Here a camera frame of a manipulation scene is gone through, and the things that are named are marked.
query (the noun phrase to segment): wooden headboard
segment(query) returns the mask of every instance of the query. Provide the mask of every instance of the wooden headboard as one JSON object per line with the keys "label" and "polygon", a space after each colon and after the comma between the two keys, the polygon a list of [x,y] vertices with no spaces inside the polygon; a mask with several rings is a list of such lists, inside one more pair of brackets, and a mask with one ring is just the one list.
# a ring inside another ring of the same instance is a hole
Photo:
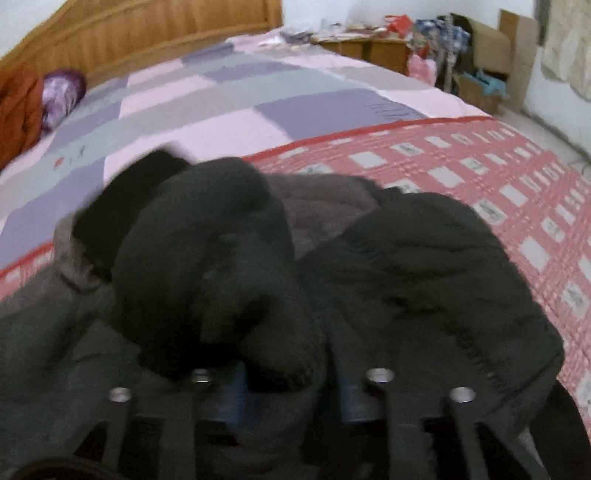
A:
{"label": "wooden headboard", "polygon": [[20,63],[40,74],[75,68],[93,86],[281,25],[281,0],[67,0],[0,59],[0,70]]}

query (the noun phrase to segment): purple square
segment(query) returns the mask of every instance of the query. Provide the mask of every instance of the purple square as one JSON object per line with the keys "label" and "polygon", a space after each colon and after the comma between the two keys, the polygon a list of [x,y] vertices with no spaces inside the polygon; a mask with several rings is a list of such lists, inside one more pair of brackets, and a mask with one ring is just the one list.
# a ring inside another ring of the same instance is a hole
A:
{"label": "purple square", "polygon": [[289,65],[278,61],[264,61],[260,63],[243,63],[233,67],[223,67],[213,72],[203,73],[202,75],[216,82],[230,82],[231,80],[242,80],[248,77],[298,70],[300,68],[296,65]]}
{"label": "purple square", "polygon": [[105,159],[74,170],[49,192],[8,215],[0,236],[0,269],[51,240],[56,223],[103,187]]}
{"label": "purple square", "polygon": [[72,123],[60,125],[48,151],[56,151],[83,135],[89,134],[101,125],[119,118],[120,109],[121,102],[113,103],[99,112],[92,113]]}
{"label": "purple square", "polygon": [[294,140],[425,118],[406,105],[363,89],[303,95],[256,108]]}

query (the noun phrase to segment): red bag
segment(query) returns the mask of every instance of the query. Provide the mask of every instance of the red bag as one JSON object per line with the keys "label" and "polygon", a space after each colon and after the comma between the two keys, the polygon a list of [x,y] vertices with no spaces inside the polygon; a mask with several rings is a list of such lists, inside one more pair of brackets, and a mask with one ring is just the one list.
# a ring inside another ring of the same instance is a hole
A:
{"label": "red bag", "polygon": [[396,32],[400,38],[405,38],[413,27],[413,21],[408,15],[386,15],[384,20],[388,30]]}

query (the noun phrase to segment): black cable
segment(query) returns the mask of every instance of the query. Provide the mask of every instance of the black cable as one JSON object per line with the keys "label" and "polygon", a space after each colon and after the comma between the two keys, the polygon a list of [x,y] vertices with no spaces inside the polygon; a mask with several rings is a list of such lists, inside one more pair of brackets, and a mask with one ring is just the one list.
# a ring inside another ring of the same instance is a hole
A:
{"label": "black cable", "polygon": [[80,457],[55,457],[31,462],[10,480],[128,480],[100,463]]}

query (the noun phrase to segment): orange cloth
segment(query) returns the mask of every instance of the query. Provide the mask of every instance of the orange cloth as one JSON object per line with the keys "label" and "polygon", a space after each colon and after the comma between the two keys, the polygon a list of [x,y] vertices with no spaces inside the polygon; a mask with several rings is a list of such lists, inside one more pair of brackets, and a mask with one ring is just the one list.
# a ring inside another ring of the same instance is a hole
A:
{"label": "orange cloth", "polygon": [[41,136],[43,77],[26,67],[0,72],[0,171]]}

